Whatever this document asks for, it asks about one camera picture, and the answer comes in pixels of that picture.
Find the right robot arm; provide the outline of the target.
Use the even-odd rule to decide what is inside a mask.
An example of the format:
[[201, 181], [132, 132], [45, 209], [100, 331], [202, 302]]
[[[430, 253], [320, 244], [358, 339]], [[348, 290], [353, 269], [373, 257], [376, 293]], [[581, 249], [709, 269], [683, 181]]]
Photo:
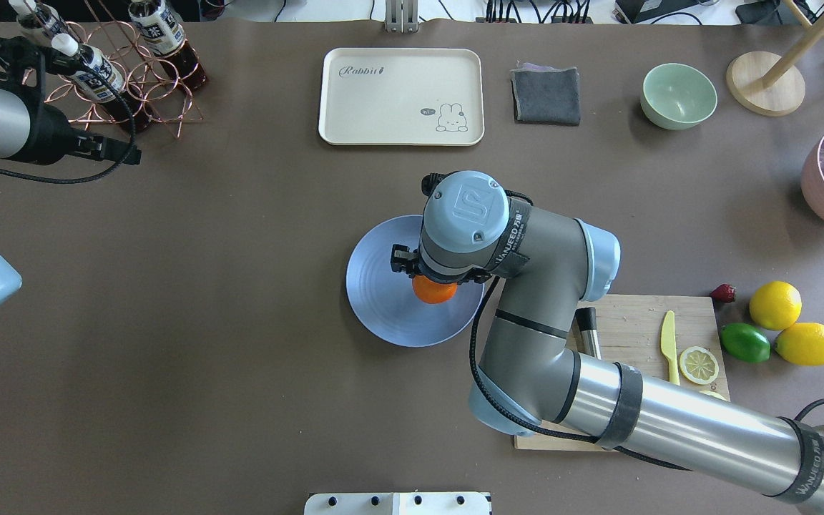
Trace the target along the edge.
[[824, 426], [772, 417], [602, 360], [595, 314], [620, 264], [611, 233], [534, 207], [483, 172], [429, 174], [418, 247], [391, 267], [438, 285], [504, 289], [484, 351], [469, 350], [469, 404], [510, 436], [587, 442], [696, 471], [801, 513], [824, 514]]

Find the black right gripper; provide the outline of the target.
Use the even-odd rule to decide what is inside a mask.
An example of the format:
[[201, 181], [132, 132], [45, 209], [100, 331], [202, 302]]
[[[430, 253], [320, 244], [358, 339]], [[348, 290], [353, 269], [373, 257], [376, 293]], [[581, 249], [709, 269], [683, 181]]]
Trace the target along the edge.
[[393, 244], [391, 248], [391, 270], [393, 273], [402, 273], [409, 278], [425, 277], [432, 283], [439, 285], [462, 285], [467, 283], [484, 284], [484, 271], [481, 268], [472, 268], [465, 273], [447, 275], [432, 270], [422, 260], [418, 251], [405, 245]]

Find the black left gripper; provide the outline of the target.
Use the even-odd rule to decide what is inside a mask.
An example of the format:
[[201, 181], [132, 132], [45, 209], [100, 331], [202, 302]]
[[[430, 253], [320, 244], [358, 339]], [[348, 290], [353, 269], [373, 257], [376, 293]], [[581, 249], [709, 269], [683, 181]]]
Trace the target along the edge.
[[52, 48], [27, 38], [0, 38], [0, 159], [50, 165], [65, 156], [138, 165], [142, 153], [123, 143], [74, 128], [65, 114], [44, 101], [44, 73], [79, 71]]

